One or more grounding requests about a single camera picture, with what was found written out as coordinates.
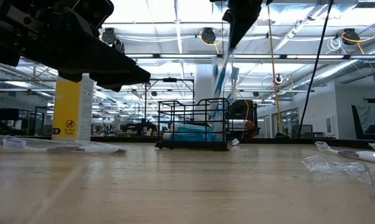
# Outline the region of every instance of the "column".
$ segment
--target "column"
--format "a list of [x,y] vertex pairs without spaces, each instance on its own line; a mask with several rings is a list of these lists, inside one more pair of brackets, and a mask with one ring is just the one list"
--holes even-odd
[[52,140],[90,141],[93,85],[85,74],[78,83],[57,77]]
[[[213,65],[197,65],[194,77],[195,103],[202,99],[212,98]],[[204,110],[204,106],[196,106],[196,110]],[[204,121],[203,115],[195,115],[195,119]]]

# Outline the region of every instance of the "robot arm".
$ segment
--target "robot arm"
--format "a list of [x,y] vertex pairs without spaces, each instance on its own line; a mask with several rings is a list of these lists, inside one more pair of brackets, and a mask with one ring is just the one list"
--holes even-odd
[[125,56],[122,46],[98,38],[113,10],[109,0],[0,0],[0,63],[17,66],[25,57],[73,82],[89,73],[98,86],[114,91],[148,82],[150,73]]
[[223,20],[230,23],[229,44],[232,49],[236,48],[238,42],[245,33],[257,21],[261,13],[262,0],[229,0],[229,9],[223,15]]

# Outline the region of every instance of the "wire cart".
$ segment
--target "wire cart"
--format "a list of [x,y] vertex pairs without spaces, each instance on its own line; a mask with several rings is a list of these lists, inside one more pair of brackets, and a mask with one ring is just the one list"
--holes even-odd
[[[217,103],[216,109],[211,110],[211,104]],[[210,149],[227,151],[231,142],[227,141],[226,130],[229,129],[227,109],[229,102],[226,98],[200,100],[197,104],[182,104],[177,100],[160,101],[158,111],[158,140],[155,145],[162,148]],[[218,116],[211,121],[210,114]],[[167,125],[168,131],[161,127]],[[179,126],[202,127],[199,130],[186,130]]]

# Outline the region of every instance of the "label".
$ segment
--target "label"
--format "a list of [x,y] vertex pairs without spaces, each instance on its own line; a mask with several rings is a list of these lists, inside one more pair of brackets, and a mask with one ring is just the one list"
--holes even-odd
[[52,132],[56,138],[77,138],[81,82],[57,77]]

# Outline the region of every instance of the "table surface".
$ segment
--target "table surface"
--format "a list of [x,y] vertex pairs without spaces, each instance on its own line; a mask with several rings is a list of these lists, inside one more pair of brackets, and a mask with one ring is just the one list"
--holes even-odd
[[125,156],[0,154],[0,223],[375,223],[369,185],[308,182],[315,146],[121,145]]

